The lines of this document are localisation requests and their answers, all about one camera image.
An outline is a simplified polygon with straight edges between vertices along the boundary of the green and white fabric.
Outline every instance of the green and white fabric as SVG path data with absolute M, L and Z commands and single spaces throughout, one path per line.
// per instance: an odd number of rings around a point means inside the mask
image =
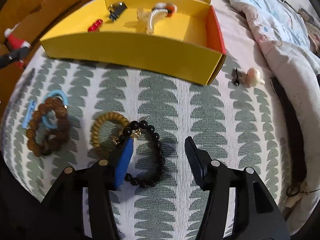
M 245 19 L 227 0 L 212 3 L 228 56 L 209 86 L 113 64 L 49 59 L 40 47 L 15 88 L 1 126 L 5 162 L 21 185 L 42 201 L 66 166 L 91 166 L 98 160 L 90 144 L 92 123 L 99 114 L 116 111 L 129 120 L 148 116 L 160 134 L 166 157 L 165 176 L 156 187 L 142 189 L 124 182 L 119 191 L 110 192 L 124 239 L 195 239 L 208 193 L 193 180 L 184 153 L 187 136 L 230 168 L 253 167 L 282 207 L 290 182 L 290 154 L 282 108 L 269 83 L 272 73 Z M 235 87 L 232 69 L 246 72 L 250 67 L 262 72 L 266 85 Z M 70 140 L 60 151 L 37 158 L 27 148 L 21 124 L 29 101 L 40 103 L 54 89 L 63 90 L 69 98 Z M 44 131 L 41 124 L 38 141 Z M 109 122 L 101 133 L 103 144 L 112 148 L 110 135 L 117 135 L 117 127 Z M 128 171 L 137 175 L 154 167 L 154 152 L 141 136 L 134 144 Z M 226 235 L 232 230 L 234 199 L 231 189 Z M 85 231 L 90 235 L 86 202 L 84 190 Z

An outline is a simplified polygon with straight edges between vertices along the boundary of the white pom-pom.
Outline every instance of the white pom-pom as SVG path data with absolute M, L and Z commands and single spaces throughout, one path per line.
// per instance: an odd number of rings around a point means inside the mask
M 159 3 L 156 3 L 155 8 L 163 9 L 163 8 L 165 8 L 165 6 L 166 6 L 166 4 L 164 2 L 159 2 Z
M 10 34 L 12 33 L 12 30 L 7 28 L 5 31 L 4 31 L 4 36 L 7 38 Z

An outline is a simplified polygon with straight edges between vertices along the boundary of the mattress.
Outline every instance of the mattress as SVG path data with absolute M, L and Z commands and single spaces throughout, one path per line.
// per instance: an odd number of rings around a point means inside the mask
M 283 111 L 269 82 L 273 74 L 245 18 L 228 0 L 211 4 L 228 55 L 209 86 L 114 64 L 50 59 L 40 47 L 17 83 L 1 124 L 4 160 L 20 184 L 42 201 L 65 167 L 90 167 L 98 160 L 90 143 L 91 126 L 100 114 L 115 111 L 130 121 L 147 117 L 160 134 L 166 157 L 165 176 L 156 187 L 124 182 L 120 190 L 109 192 L 124 239 L 195 239 L 208 193 L 194 182 L 184 152 L 187 136 L 229 168 L 253 167 L 282 209 L 291 165 Z M 261 71 L 266 84 L 234 86 L 233 68 L 246 72 L 251 67 Z M 30 100 L 41 103 L 55 89 L 69 99 L 70 140 L 49 156 L 35 157 L 21 125 Z M 38 142 L 44 133 L 41 124 Z M 111 135 L 118 135 L 118 127 L 108 122 L 101 128 L 100 140 L 110 149 Z M 138 175 L 154 167 L 148 140 L 140 137 L 128 172 Z M 90 236 L 87 204 L 84 189 L 84 226 Z M 231 234 L 234 205 L 235 191 L 230 189 L 226 236 Z

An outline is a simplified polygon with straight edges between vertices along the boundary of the yellow coil hair tie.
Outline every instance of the yellow coil hair tie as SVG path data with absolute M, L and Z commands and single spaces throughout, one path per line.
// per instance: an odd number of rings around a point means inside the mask
M 130 124 L 127 118 L 125 118 L 122 114 L 117 112 L 106 112 L 105 114 L 100 115 L 96 119 L 96 121 L 92 125 L 91 142 L 96 153 L 99 155 L 99 157 L 102 157 L 102 158 L 106 157 L 104 156 L 106 154 L 102 153 L 99 136 L 100 136 L 100 127 L 106 121 L 118 121 L 123 127 L 126 127 Z

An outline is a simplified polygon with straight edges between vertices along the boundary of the yellow box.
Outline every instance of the yellow box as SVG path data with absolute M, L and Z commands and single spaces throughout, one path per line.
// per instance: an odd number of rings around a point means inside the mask
M 112 22 L 107 7 L 127 5 Z M 137 8 L 151 10 L 158 2 L 178 10 L 156 23 L 153 35 L 137 20 Z M 99 32 L 87 32 L 97 19 Z M 62 20 L 41 39 L 49 57 L 127 65 L 209 84 L 223 65 L 226 50 L 210 0 L 94 0 Z

